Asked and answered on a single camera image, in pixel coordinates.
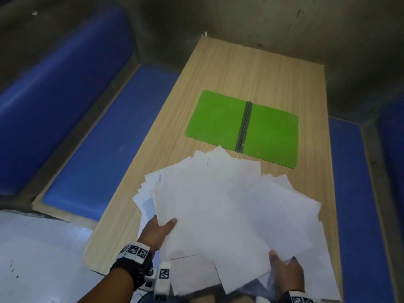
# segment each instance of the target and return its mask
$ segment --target left hand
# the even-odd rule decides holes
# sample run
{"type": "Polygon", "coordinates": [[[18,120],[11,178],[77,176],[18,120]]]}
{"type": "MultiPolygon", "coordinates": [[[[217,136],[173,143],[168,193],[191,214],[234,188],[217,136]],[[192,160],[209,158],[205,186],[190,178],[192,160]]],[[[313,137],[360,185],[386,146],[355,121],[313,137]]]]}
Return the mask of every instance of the left hand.
{"type": "Polygon", "coordinates": [[[166,236],[173,230],[177,223],[177,219],[171,219],[163,226],[158,225],[157,216],[154,216],[146,224],[140,234],[138,242],[150,247],[150,251],[154,253],[161,248],[166,236]]]}

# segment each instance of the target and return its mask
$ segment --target right hand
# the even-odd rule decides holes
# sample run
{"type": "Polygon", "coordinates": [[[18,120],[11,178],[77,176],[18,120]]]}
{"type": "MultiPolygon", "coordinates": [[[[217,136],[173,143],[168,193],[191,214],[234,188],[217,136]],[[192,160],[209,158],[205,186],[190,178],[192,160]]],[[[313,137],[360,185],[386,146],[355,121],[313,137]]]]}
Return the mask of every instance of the right hand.
{"type": "Polygon", "coordinates": [[[274,270],[275,290],[278,296],[286,291],[296,290],[305,292],[303,268],[292,258],[289,264],[285,264],[274,250],[270,251],[271,269],[274,270]]]}

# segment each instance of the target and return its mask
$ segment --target blue seat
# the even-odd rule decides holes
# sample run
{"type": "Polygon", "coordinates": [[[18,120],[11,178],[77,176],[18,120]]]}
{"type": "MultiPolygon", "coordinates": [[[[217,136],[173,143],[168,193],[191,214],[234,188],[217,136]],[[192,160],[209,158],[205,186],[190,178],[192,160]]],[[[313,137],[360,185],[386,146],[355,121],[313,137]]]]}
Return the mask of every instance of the blue seat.
{"type": "Polygon", "coordinates": [[[140,66],[55,178],[42,202],[98,221],[178,76],[140,66]]]}
{"type": "Polygon", "coordinates": [[[345,302],[394,302],[360,126],[329,124],[345,302]]]}
{"type": "Polygon", "coordinates": [[[387,173],[404,235],[404,97],[384,110],[379,117],[387,173]]]}
{"type": "Polygon", "coordinates": [[[113,6],[0,96],[0,195],[17,194],[132,56],[132,30],[113,6]]]}

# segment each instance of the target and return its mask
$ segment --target wooden table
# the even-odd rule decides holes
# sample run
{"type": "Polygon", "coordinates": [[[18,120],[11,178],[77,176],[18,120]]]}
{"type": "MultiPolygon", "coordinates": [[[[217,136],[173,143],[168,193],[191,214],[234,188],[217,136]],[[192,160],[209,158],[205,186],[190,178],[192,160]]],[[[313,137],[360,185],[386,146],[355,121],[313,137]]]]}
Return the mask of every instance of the wooden table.
{"type": "MultiPolygon", "coordinates": [[[[84,262],[107,274],[119,250],[136,241],[141,213],[132,197],[144,175],[215,146],[184,135],[203,90],[299,116],[297,169],[261,161],[263,174],[287,174],[293,187],[320,201],[320,220],[341,295],[342,276],[324,66],[201,37],[84,250],[84,262]]],[[[249,156],[227,152],[237,158],[249,156]]]]}

